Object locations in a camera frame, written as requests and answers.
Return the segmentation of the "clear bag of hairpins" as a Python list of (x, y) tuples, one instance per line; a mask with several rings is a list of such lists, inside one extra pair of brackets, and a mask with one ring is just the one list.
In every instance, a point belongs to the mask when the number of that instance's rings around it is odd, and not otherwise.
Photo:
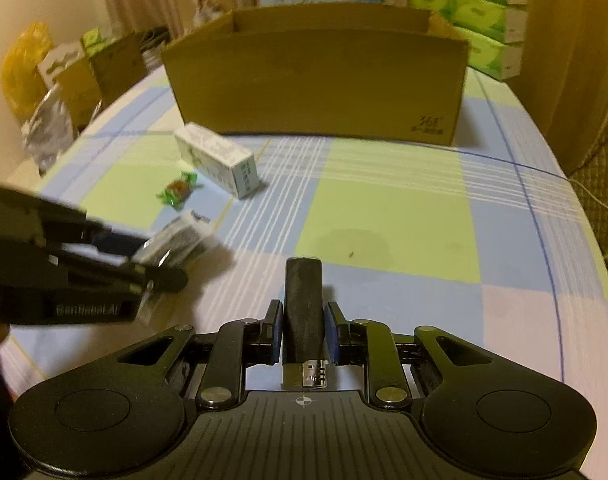
[(211, 220), (187, 210), (139, 247), (130, 260), (152, 269), (155, 280), (147, 286), (138, 316), (151, 318), (168, 294), (184, 290), (189, 281), (189, 267), (215, 245)]

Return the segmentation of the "black stapler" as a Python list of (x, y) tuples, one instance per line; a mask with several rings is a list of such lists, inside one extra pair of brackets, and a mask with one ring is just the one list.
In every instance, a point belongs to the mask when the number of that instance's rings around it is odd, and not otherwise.
[(327, 361), (321, 262), (289, 258), (284, 277), (283, 388), (325, 389)]

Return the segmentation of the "silver plastic bag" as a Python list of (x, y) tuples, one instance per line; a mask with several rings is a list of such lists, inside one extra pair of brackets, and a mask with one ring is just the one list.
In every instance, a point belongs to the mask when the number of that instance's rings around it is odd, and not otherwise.
[(21, 132), (24, 153), (34, 162), (39, 175), (43, 176), (76, 138), (72, 117), (62, 100), (58, 84), (39, 102)]

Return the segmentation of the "green wrapped candy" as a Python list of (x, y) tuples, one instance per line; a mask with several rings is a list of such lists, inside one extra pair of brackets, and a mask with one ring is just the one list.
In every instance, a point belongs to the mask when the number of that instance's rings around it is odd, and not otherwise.
[(192, 192), (199, 187), (198, 180), (199, 176), (196, 172), (183, 171), (180, 178), (165, 185), (162, 191), (156, 194), (156, 198), (163, 205), (180, 209)]

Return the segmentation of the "yellow plastic bag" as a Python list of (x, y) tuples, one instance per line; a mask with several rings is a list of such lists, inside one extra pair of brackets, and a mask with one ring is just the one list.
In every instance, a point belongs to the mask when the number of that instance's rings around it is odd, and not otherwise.
[(2, 60), (1, 90), (11, 114), (20, 124), (33, 116), (46, 96), (47, 86), (40, 76), (38, 64), (53, 47), (48, 26), (35, 22), (16, 38)]

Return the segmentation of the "brown carton on floor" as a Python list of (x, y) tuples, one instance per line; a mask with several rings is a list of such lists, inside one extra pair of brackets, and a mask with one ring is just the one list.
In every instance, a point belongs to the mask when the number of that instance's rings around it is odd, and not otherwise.
[(59, 86), (77, 131), (91, 123), (96, 110), (104, 110), (148, 74), (135, 34), (92, 53), (79, 41), (60, 44), (37, 64), (37, 70), (48, 89)]

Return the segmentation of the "white green medicine box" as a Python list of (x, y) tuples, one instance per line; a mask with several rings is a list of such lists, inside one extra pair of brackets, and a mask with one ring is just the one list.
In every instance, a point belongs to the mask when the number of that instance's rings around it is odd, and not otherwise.
[(238, 200), (260, 186), (255, 157), (248, 148), (194, 122), (176, 129), (174, 138), (182, 160)]

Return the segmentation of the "white product box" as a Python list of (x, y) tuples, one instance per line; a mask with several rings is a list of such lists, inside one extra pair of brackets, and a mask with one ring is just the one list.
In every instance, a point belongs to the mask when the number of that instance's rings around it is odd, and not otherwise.
[(177, 0), (182, 32), (188, 34), (222, 15), (253, 6), (254, 0)]

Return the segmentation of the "brown cardboard box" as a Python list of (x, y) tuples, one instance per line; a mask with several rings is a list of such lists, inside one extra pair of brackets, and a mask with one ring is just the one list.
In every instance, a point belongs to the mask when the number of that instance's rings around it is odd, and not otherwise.
[(441, 15), (383, 3), (256, 6), (162, 53), (185, 122), (220, 134), (308, 134), (447, 145), (467, 40)]

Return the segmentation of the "green tissue pack stack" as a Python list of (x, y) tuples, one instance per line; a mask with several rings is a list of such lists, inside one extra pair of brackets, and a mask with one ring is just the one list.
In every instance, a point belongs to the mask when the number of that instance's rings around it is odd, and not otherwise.
[(469, 66), (496, 80), (518, 76), (528, 0), (394, 0), (440, 14), (469, 43)]

